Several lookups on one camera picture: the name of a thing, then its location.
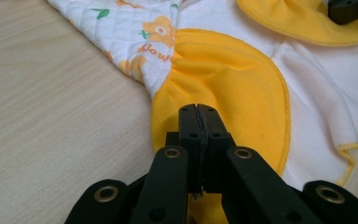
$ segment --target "yellow semicircular fabric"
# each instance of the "yellow semicircular fabric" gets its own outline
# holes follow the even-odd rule
[[[237,0],[252,19],[283,35],[316,45],[358,44],[358,20],[337,25],[321,0]]]
[[[290,140],[288,90],[270,58],[228,35],[179,30],[172,71],[152,102],[154,147],[165,145],[166,132],[177,131],[178,109],[204,104],[217,109],[239,146],[257,150],[282,174]],[[190,203],[202,223],[225,223],[220,196]]]

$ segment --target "green leaf print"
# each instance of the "green leaf print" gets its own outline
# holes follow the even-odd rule
[[[107,8],[93,8],[92,10],[100,12],[97,16],[97,20],[99,20],[100,18],[106,17],[107,15],[109,15],[109,12],[110,12],[110,10]]]

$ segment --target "round metal fastener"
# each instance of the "round metal fastener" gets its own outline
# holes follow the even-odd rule
[[[316,193],[330,203],[345,203],[345,197],[340,192],[327,186],[318,186]]]
[[[174,159],[180,157],[180,151],[176,148],[168,148],[164,151],[166,158]]]
[[[238,148],[234,151],[234,154],[241,159],[252,158],[252,152],[246,148]]]
[[[108,203],[118,196],[118,188],[113,185],[102,186],[94,193],[95,201],[99,203]]]

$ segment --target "wooden table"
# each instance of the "wooden table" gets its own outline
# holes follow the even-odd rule
[[[147,173],[150,105],[47,1],[0,0],[0,223],[63,223],[91,184]]]

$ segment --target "yellow fabric patch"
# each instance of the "yellow fabric patch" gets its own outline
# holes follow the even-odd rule
[[[283,35],[324,46],[358,44],[358,20],[337,25],[321,0],[237,0],[252,19]]]
[[[281,175],[290,108],[287,87],[272,60],[238,39],[202,30],[179,30],[174,48],[172,71],[152,102],[154,148],[165,146],[166,132],[178,130],[180,107],[209,105],[237,145],[257,150]],[[224,223],[220,196],[206,195],[189,208],[200,224]]]

